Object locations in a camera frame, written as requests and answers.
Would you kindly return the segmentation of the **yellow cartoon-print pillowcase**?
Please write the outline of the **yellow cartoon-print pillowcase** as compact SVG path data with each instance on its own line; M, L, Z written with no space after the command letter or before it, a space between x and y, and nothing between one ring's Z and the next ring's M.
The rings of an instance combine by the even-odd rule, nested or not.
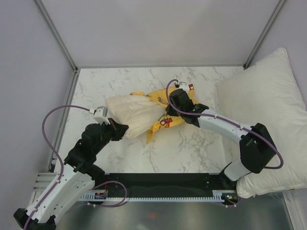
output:
M195 95L194 85L193 84L188 84L188 85L190 88L190 90L187 91L189 98L193 102L198 103L198 101L194 98ZM170 86L168 88L168 96L170 95L171 92L177 89L178 88L175 85ZM146 131L146 143L149 143L152 140L154 133L159 131L160 129L171 128L184 123L184 120L182 118L166 114L165 109L169 105L166 98L166 89L156 90L149 94L145 94L144 92L132 92L131 95L145 96L151 102L154 102L156 105L159 105L159 107L163 109L162 112L158 112L160 116L158 118L155 118L153 122L150 122L150 124L152 123L152 125L150 125L150 128Z

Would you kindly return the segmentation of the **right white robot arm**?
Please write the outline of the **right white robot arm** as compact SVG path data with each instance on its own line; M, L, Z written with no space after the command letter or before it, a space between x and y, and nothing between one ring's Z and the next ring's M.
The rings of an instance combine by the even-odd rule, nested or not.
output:
M169 109L177 113L186 123L208 129L227 138L239 146L239 159L229 163L219 177L221 187L230 189L241 177L263 169L277 154L277 148L263 124L254 126L237 123L219 115L203 104L194 103L183 89L176 89L166 96Z

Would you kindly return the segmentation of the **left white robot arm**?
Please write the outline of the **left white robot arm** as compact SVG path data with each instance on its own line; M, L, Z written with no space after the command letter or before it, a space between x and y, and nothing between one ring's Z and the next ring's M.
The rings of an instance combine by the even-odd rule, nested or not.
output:
M45 191L27 208L15 211L13 217L18 225L24 230L56 229L84 193L104 186L105 172L94 164L96 156L110 141L121 140L128 128L112 118L107 124L89 124Z

